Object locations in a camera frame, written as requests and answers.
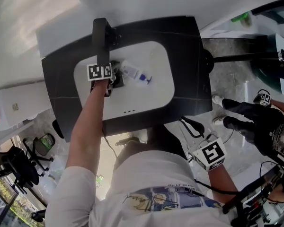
hand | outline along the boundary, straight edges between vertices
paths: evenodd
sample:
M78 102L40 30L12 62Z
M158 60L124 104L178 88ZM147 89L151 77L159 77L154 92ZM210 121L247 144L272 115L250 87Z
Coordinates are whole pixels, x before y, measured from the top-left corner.
M98 81L96 81L94 88L100 87L100 88L106 90L107 86L108 86L108 79L104 79L104 80L98 80Z

black pole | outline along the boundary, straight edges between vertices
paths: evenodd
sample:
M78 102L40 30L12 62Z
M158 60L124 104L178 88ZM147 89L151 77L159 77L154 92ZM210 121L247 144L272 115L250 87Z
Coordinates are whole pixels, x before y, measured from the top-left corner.
M229 55L216 57L213 59L214 63L230 62L230 61L252 61L252 60L278 60L278 52L261 52L261 53L248 53L242 55Z

sneaker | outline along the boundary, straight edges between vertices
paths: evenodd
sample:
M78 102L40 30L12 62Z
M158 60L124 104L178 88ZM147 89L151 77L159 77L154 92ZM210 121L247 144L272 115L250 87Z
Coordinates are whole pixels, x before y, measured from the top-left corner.
M212 97L212 100L213 100L213 103L214 104L218 104L218 105L220 105L221 107L223 107L223 104L222 104L222 100L223 100L224 98L223 97L220 97L219 95L213 95L213 97Z
M213 125L223 125L223 120L225 119L225 117L226 116L214 118Z

sink basin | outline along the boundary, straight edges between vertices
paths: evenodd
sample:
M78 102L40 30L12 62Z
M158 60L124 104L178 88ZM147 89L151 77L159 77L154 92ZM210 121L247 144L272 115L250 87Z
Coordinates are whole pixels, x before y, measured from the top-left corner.
M112 95L105 98L103 120L136 114L167 105L175 93L169 60L165 48L157 42L145 42L123 47L110 52L110 60L127 60L152 77L148 85L141 86L130 78L124 79L124 86L114 88ZM86 65L97 63L93 56L80 61L74 70L74 79L82 106L89 93Z

chair wheel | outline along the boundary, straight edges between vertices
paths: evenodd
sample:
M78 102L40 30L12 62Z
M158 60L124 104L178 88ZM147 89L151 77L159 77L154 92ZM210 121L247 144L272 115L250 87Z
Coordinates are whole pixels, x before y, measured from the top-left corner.
M36 213L32 213L31 215L32 219L38 223L42 223L43 222L43 218L39 215L39 214L36 214Z
M213 67L214 67L214 62L213 62L213 55L208 51L204 49L204 54L205 54L205 62L206 62L206 69L208 74L212 72Z

